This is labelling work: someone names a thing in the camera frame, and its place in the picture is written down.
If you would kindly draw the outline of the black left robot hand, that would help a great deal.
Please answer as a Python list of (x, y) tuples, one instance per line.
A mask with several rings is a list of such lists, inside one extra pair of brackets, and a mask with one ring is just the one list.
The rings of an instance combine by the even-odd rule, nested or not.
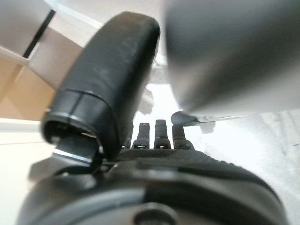
[(41, 123), (56, 147), (31, 166), (19, 225), (286, 225), (274, 190), (255, 174), (196, 151), (164, 120), (131, 140), (157, 52), (149, 16), (110, 19), (69, 70)]

